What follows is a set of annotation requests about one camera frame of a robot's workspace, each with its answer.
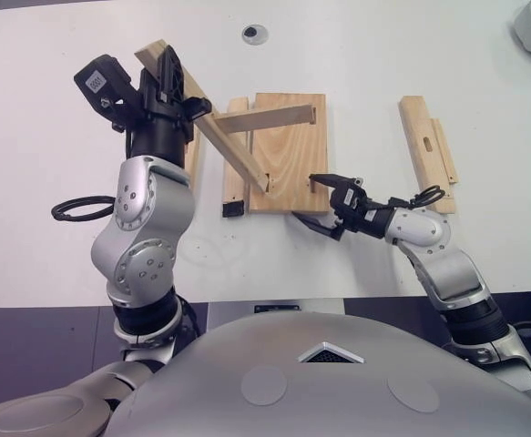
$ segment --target white sticker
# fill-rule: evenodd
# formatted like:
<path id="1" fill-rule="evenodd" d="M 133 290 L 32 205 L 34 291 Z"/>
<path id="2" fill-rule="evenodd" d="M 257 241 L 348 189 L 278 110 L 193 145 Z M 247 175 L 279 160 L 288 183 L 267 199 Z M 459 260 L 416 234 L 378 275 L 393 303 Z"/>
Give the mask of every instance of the white sticker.
<path id="1" fill-rule="evenodd" d="M 97 70 L 93 72 L 91 76 L 89 76 L 89 79 L 85 82 L 85 85 L 89 87 L 91 91 L 93 91 L 95 94 L 97 94 L 97 91 L 101 89 L 101 87 L 106 84 L 107 81 L 103 77 L 101 73 L 99 73 Z"/>
<path id="2" fill-rule="evenodd" d="M 350 206 L 350 202 L 352 201 L 353 195 L 354 190 L 352 188 L 348 188 L 348 191 L 346 191 L 346 197 L 344 198 L 344 205 Z"/>
<path id="3" fill-rule="evenodd" d="M 373 221 L 374 216 L 376 215 L 376 209 L 371 209 L 364 215 L 366 221 Z"/>

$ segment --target bolt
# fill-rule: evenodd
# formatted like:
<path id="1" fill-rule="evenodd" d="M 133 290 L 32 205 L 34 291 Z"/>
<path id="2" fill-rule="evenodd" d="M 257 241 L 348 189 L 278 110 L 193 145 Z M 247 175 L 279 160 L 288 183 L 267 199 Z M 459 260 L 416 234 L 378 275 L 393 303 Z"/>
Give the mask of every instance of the bolt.
<path id="1" fill-rule="evenodd" d="M 101 107 L 104 109 L 107 109 L 108 107 L 111 107 L 113 105 L 113 102 L 109 97 L 101 97 Z"/>

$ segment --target white table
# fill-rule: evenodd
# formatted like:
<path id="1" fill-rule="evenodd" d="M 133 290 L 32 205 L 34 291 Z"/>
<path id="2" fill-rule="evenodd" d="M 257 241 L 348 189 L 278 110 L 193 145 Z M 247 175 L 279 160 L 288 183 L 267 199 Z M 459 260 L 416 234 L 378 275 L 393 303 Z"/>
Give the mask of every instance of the white table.
<path id="1" fill-rule="evenodd" d="M 458 242 L 492 291 L 531 290 L 531 56 L 509 24 L 525 0 L 151 0 L 0 11 L 0 307 L 105 305 L 89 251 L 107 220 L 57 223 L 56 203 L 114 195 L 123 138 L 73 75 L 169 41 L 213 102 L 256 92 L 325 93 L 330 169 L 377 200 L 417 183 L 397 102 L 423 95 L 444 125 L 461 183 Z M 241 29 L 265 25 L 248 46 Z M 222 158 L 203 145 L 196 217 L 177 290 L 191 301 L 422 295 L 383 241 L 336 243 L 294 218 L 220 217 Z"/>

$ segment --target black cable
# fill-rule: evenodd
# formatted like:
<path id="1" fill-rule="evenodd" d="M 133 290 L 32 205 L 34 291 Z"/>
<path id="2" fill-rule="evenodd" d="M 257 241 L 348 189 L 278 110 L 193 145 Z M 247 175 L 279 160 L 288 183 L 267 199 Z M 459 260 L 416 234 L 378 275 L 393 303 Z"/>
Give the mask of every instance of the black cable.
<path id="1" fill-rule="evenodd" d="M 416 194 L 414 198 L 409 200 L 409 209 L 426 207 L 444 196 L 445 191 L 443 191 L 438 185 L 433 185 L 428 189 L 421 191 L 419 194 Z"/>
<path id="2" fill-rule="evenodd" d="M 390 198 L 387 205 L 381 205 L 380 203 L 370 202 L 371 204 L 365 208 L 366 210 L 376 209 L 390 209 L 390 208 L 406 208 L 415 209 L 423 208 L 437 200 L 445 197 L 445 191 L 438 185 L 432 185 L 431 187 L 424 189 L 419 194 L 415 194 L 410 200 L 403 200 L 401 198 Z"/>
<path id="3" fill-rule="evenodd" d="M 53 215 L 53 219 L 55 219 L 56 221 L 90 221 L 102 219 L 103 217 L 113 214 L 113 205 L 115 202 L 116 198 L 112 198 L 110 196 L 89 196 L 86 198 L 72 198 L 71 200 L 54 206 L 51 209 L 50 213 Z M 68 214 L 65 214 L 71 209 L 100 204 L 109 204 L 109 206 L 99 211 L 92 212 L 90 214 L 84 214 L 82 216 L 70 216 Z"/>

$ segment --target wooden plank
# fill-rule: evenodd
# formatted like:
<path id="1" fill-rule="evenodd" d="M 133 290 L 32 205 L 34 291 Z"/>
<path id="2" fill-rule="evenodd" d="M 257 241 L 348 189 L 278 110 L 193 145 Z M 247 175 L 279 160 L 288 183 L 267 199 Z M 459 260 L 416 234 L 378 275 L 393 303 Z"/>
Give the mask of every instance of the wooden plank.
<path id="1" fill-rule="evenodd" d="M 275 108 L 254 108 L 246 111 L 227 112 L 215 117 L 219 127 L 226 133 L 248 132 L 269 127 L 315 123 L 312 105 L 291 105 Z"/>
<path id="2" fill-rule="evenodd" d="M 428 208 L 442 214 L 454 213 L 454 197 L 423 97 L 403 97 L 399 103 L 399 110 L 420 189 L 438 185 L 445 191 L 445 197 L 429 205 Z"/>
<path id="3" fill-rule="evenodd" d="M 457 171 L 455 170 L 454 160 L 451 158 L 451 150 L 447 145 L 447 138 L 445 137 L 444 129 L 441 126 L 439 118 L 432 118 L 433 129 L 435 136 L 437 137 L 437 144 L 439 144 L 439 151 L 441 152 L 441 158 L 444 161 L 445 173 L 447 173 L 447 180 L 450 184 L 456 184 L 459 182 Z"/>
<path id="4" fill-rule="evenodd" d="M 190 175 L 190 189 L 194 191 L 196 186 L 197 172 L 199 167 L 200 154 L 200 130 L 194 127 L 194 139 L 186 145 L 186 155 L 184 155 L 184 169 Z"/>
<path id="5" fill-rule="evenodd" d="M 230 112 L 242 111 L 249 108 L 248 97 L 233 98 L 227 108 Z M 249 144 L 249 132 L 229 134 L 235 137 L 246 148 Z M 245 213 L 245 199 L 247 182 L 235 171 L 229 162 L 225 160 L 222 187 L 222 217 L 238 217 Z"/>
<path id="6" fill-rule="evenodd" d="M 136 58 L 155 78 L 158 78 L 158 58 L 162 54 L 166 43 L 163 40 L 151 43 L 136 52 Z M 196 80 L 190 73 L 182 67 L 184 72 L 184 97 L 205 97 Z M 212 113 L 204 117 L 197 118 L 194 123 L 199 127 L 204 136 L 212 143 L 220 154 L 230 162 L 241 177 L 248 180 L 258 191 L 265 191 L 269 182 L 267 175 L 260 168 L 255 158 L 250 154 L 238 139 L 229 137 L 220 129 L 215 121 L 215 117 L 220 115 L 213 105 Z"/>
<path id="7" fill-rule="evenodd" d="M 253 156 L 266 173 L 267 193 L 250 188 L 251 212 L 326 213 L 328 189 L 310 188 L 311 173 L 328 172 L 326 96 L 324 94 L 258 94 L 255 107 L 310 104 L 315 107 L 315 125 L 294 125 L 253 132 Z"/>

